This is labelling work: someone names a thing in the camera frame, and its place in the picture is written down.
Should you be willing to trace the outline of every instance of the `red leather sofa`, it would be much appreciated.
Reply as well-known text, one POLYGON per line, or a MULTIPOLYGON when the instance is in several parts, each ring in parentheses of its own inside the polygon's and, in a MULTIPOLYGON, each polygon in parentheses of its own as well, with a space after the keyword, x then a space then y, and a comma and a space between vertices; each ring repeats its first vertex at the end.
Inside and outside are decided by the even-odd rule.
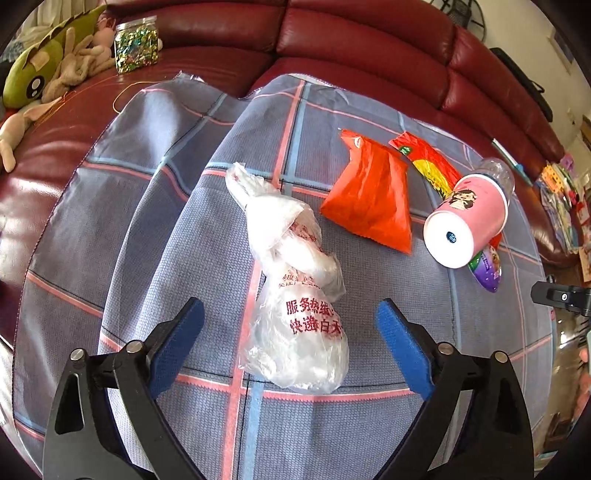
MULTIPOLYGON (((481 155, 497 138, 535 179, 564 149, 537 104, 474 36, 423 0, 108 0, 120 21, 157 15, 157 65, 103 72, 68 94, 0 176, 0 334, 12 340, 24 274, 76 166, 121 108, 179 70, 243 96, 283 73, 305 73, 443 128, 481 155)), ((516 191, 542 258, 574 261, 554 237, 539 192, 516 191)))

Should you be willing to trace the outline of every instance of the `pink paper cup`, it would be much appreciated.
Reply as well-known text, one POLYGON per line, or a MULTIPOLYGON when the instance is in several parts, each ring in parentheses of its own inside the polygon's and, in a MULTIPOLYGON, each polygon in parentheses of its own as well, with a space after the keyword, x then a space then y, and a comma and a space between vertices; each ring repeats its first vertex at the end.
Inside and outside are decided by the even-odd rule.
POLYGON ((425 245, 441 265, 461 268, 503 230, 508 212, 497 182, 478 173, 467 175, 425 221, 425 245))

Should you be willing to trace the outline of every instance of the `plastic bag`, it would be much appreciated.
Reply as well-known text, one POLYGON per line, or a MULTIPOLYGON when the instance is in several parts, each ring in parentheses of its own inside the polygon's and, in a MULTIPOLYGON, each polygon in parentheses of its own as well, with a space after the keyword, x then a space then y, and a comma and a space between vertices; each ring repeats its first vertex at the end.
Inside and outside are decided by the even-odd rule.
POLYGON ((311 277, 294 268, 267 277, 239 365, 299 393, 339 388, 349 369, 347 336, 311 277))
POLYGON ((349 369, 347 337, 331 305, 345 284, 336 256, 322 251, 314 212, 238 163, 226 185, 246 214, 252 255, 267 276, 239 366, 297 392, 332 392, 349 369))
POLYGON ((410 254, 407 164, 395 150, 363 135, 343 130, 341 138, 350 162, 320 207, 322 215, 355 235, 410 254))
MULTIPOLYGON (((413 162, 419 173, 427 179, 442 199, 452 194, 454 186, 462 175, 429 143, 408 132, 402 133, 389 143, 413 162)), ((502 233, 499 233, 491 239, 490 244, 496 249, 501 239, 502 233)))

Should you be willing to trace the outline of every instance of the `jar lid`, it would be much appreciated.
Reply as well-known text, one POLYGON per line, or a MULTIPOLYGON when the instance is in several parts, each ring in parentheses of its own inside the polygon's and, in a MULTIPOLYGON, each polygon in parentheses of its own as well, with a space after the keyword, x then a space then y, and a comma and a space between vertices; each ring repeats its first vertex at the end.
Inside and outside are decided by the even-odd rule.
POLYGON ((121 24, 117 25, 117 27, 115 27, 115 29, 117 31, 119 31, 119 30, 125 30, 127 28, 131 28, 131 27, 139 27, 140 25, 155 24, 155 23, 156 23, 156 15, 154 15, 152 17, 138 18, 137 20, 132 20, 131 22, 121 23, 121 24))

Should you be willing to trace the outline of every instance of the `wall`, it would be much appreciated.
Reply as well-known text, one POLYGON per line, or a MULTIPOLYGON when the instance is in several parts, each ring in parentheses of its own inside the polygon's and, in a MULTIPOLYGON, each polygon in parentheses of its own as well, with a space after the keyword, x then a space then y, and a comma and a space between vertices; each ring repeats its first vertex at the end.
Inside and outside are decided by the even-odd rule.
MULTIPOLYGON (((571 145, 583 114, 591 110, 591 88, 578 65, 569 74, 548 41, 552 24, 531 0, 478 0, 486 21, 485 45, 500 47, 532 80, 546 89, 552 108, 550 124, 565 146, 571 145), (572 110, 573 125, 567 115, 572 110)), ((435 6, 441 0, 435 0, 435 6)))
POLYGON ((583 142, 581 133, 574 138, 567 151, 573 156, 574 171, 578 176, 591 171, 591 151, 583 142))

